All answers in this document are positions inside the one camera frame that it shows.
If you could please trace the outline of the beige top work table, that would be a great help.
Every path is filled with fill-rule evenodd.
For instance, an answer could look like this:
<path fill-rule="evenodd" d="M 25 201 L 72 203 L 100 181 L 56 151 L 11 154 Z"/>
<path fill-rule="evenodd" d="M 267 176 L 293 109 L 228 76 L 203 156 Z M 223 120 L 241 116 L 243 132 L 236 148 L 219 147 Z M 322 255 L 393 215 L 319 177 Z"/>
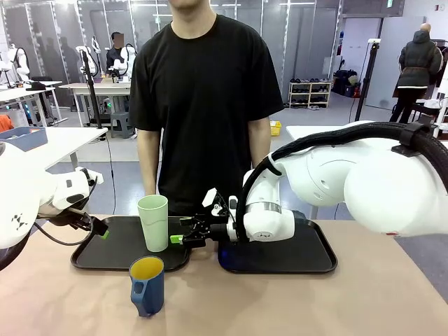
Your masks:
<path fill-rule="evenodd" d="M 70 90 L 76 105 L 78 121 L 81 127 L 90 126 L 92 102 L 87 83 L 71 83 L 61 85 L 59 88 Z M 124 98 L 130 94 L 130 83 L 101 82 L 94 84 L 97 101 L 108 99 L 112 113 L 124 113 Z"/>

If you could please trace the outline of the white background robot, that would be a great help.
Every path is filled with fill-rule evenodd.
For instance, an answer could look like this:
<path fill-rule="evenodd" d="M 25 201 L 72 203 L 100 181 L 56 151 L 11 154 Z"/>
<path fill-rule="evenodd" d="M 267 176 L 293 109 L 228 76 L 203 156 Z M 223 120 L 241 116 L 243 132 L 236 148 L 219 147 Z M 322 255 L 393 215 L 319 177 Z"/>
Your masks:
<path fill-rule="evenodd" d="M 29 60 L 26 51 L 22 47 L 17 47 L 14 43 L 8 49 L 8 60 L 15 67 L 16 74 L 22 82 L 29 81 Z"/>

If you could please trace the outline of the white desk with black device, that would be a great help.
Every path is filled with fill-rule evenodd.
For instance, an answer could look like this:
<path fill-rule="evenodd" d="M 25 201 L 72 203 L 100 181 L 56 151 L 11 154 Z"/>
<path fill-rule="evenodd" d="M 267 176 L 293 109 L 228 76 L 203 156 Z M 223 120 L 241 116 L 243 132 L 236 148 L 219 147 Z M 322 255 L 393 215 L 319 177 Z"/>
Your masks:
<path fill-rule="evenodd" d="M 63 118 L 55 90 L 62 81 L 41 81 L 43 90 L 31 84 L 3 89 L 0 85 L 0 114 L 8 114 L 18 126 L 56 126 Z"/>

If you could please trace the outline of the grey plastic stool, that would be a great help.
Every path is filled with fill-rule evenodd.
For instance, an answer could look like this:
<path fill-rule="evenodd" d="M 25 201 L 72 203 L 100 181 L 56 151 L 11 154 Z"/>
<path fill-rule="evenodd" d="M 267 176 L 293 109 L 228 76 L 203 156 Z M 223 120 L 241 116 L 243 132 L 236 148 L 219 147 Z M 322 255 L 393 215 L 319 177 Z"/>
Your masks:
<path fill-rule="evenodd" d="M 112 113 L 111 116 L 111 136 L 128 139 L 134 135 L 134 128 L 130 125 L 130 114 Z"/>

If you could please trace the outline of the wooden shoe rack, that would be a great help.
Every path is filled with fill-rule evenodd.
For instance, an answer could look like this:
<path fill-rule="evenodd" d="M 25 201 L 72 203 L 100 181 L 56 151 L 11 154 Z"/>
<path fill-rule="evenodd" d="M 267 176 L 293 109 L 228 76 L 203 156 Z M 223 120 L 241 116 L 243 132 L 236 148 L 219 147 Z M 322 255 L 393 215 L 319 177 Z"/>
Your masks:
<path fill-rule="evenodd" d="M 326 108 L 330 101 L 331 82 L 329 80 L 292 79 L 288 87 L 287 104 L 292 109 Z"/>

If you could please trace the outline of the large black plastic tray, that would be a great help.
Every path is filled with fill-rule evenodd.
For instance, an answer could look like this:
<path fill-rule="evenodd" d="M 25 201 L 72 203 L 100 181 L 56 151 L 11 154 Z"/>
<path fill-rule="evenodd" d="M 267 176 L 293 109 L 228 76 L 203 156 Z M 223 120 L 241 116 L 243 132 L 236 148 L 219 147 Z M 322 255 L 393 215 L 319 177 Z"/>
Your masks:
<path fill-rule="evenodd" d="M 221 241 L 218 262 L 235 274 L 325 274 L 338 264 L 318 224 L 302 218 L 295 221 L 295 234 L 287 240 L 247 244 Z"/>
<path fill-rule="evenodd" d="M 162 259 L 166 272 L 173 272 L 181 269 L 190 259 L 190 249 L 180 244 L 169 243 L 161 252 L 150 252 L 146 248 L 138 216 L 112 216 L 103 222 L 108 225 L 107 237 L 94 235 L 82 243 L 71 256 L 74 267 L 126 272 L 135 260 L 156 256 Z"/>

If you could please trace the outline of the person's bare right forearm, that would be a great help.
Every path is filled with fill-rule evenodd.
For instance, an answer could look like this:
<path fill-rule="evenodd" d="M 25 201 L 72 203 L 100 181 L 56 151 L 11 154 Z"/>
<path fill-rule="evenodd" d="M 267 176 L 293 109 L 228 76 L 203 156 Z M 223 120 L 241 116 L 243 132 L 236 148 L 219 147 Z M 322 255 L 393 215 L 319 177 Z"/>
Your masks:
<path fill-rule="evenodd" d="M 150 132 L 140 129 L 137 132 L 136 139 L 145 194 L 154 195 L 157 191 L 157 175 L 160 159 L 160 132 Z"/>

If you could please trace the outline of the blue mug yellow inside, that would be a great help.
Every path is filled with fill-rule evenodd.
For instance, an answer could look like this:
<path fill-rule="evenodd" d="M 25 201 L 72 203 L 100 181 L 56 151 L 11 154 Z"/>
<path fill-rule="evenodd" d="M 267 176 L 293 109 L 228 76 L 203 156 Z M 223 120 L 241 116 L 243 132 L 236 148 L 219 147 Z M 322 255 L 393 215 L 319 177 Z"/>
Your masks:
<path fill-rule="evenodd" d="M 156 256 L 136 260 L 129 269 L 132 282 L 131 301 L 140 317 L 157 314 L 165 299 L 165 270 L 163 261 Z"/>

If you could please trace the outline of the light green tall cup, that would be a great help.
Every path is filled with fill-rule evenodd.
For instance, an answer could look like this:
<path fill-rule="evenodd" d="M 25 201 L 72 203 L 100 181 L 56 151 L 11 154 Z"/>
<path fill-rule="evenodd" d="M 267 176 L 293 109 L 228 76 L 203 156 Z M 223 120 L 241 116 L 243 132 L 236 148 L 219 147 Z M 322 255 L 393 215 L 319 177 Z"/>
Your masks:
<path fill-rule="evenodd" d="M 141 226 L 150 252 L 161 252 L 168 247 L 168 199 L 162 195 L 142 197 L 137 208 Z"/>

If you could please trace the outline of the black stand with white light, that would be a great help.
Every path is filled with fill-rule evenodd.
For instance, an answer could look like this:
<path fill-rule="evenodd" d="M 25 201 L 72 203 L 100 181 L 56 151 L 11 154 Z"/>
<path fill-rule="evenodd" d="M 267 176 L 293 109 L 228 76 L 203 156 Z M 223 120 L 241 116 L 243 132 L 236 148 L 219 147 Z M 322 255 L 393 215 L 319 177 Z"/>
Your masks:
<path fill-rule="evenodd" d="M 357 106 L 356 114 L 355 114 L 355 119 L 354 119 L 355 121 L 359 121 L 361 118 L 361 111 L 363 109 L 363 104 L 364 104 L 365 98 L 368 95 L 368 89 L 370 86 L 372 72 L 374 69 L 375 60 L 377 57 L 377 52 L 378 52 L 380 43 L 381 43 L 380 38 L 370 38 L 368 40 L 368 44 L 371 46 L 370 57 L 369 57 L 369 62 L 367 63 L 367 70 L 365 73 L 365 77 L 363 79 L 363 84 L 361 85 L 360 98 L 359 98 L 359 102 L 358 102 L 358 106 Z"/>

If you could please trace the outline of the person's bare left forearm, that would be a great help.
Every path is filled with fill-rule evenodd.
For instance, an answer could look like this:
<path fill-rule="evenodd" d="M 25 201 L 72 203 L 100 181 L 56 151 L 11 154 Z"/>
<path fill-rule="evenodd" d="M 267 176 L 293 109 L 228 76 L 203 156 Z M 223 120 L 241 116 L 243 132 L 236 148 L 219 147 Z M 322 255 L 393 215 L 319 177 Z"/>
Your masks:
<path fill-rule="evenodd" d="M 270 152 L 270 126 L 248 126 L 252 168 L 256 168 Z"/>

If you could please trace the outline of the blue plastic bin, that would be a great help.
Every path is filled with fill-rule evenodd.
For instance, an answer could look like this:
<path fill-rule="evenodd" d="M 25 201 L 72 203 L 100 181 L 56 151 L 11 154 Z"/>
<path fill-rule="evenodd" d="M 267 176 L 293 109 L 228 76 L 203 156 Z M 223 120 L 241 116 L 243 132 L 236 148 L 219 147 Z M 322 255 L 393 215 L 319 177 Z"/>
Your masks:
<path fill-rule="evenodd" d="M 47 144 L 48 137 L 44 127 L 17 127 L 0 132 L 0 141 L 26 152 Z"/>

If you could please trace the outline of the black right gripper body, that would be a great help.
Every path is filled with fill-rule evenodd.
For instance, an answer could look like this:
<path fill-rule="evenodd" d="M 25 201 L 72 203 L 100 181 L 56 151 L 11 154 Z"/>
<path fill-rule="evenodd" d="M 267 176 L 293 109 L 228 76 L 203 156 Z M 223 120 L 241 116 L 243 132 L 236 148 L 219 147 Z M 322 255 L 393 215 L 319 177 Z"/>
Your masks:
<path fill-rule="evenodd" d="M 229 241 L 227 225 L 224 223 L 211 224 L 209 230 L 209 238 L 215 242 Z"/>

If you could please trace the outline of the black backpack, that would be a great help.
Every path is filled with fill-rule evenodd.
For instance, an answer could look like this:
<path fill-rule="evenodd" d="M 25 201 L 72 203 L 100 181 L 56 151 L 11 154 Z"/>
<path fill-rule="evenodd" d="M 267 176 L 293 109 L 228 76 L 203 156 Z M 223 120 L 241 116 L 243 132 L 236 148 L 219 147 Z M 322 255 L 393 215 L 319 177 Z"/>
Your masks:
<path fill-rule="evenodd" d="M 336 94 L 353 97 L 355 86 L 358 83 L 358 74 L 356 71 L 337 70 L 333 75 L 332 91 Z"/>

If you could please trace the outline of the background person black jacket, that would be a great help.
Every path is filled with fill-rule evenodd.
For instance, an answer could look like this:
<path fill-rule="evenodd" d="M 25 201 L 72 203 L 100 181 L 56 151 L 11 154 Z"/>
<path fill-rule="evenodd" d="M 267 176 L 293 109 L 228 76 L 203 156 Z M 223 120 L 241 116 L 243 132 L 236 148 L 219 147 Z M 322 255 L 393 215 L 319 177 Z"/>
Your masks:
<path fill-rule="evenodd" d="M 111 69 L 111 67 L 113 65 L 113 61 L 120 57 L 120 51 L 126 45 L 126 43 L 124 40 L 124 34 L 118 32 L 118 31 L 115 31 L 112 33 L 111 40 L 113 42 L 113 45 L 112 45 L 111 49 L 109 49 L 106 53 L 106 76 L 112 78 L 112 77 L 117 77 Z"/>

